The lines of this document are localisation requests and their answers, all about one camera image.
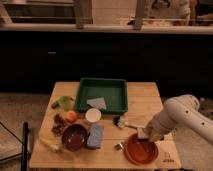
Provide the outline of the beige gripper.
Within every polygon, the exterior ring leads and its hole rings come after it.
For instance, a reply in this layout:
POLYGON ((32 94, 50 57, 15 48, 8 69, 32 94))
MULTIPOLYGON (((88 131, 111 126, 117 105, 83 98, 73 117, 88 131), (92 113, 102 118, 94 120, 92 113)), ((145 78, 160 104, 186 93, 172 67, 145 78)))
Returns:
POLYGON ((164 136, 159 134, 157 131, 155 131, 154 128, 150 124, 148 124, 146 126, 145 132, 146 132, 150 142, 160 141, 164 138, 164 136))

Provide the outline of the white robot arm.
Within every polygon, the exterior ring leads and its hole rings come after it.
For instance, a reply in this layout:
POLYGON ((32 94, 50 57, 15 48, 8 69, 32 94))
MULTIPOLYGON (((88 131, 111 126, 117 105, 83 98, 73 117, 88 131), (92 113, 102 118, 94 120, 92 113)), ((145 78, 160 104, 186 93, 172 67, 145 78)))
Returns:
POLYGON ((146 126, 149 140, 159 141, 180 123, 213 145, 213 120, 203 116, 199 107, 199 100, 190 94, 168 98, 146 126))

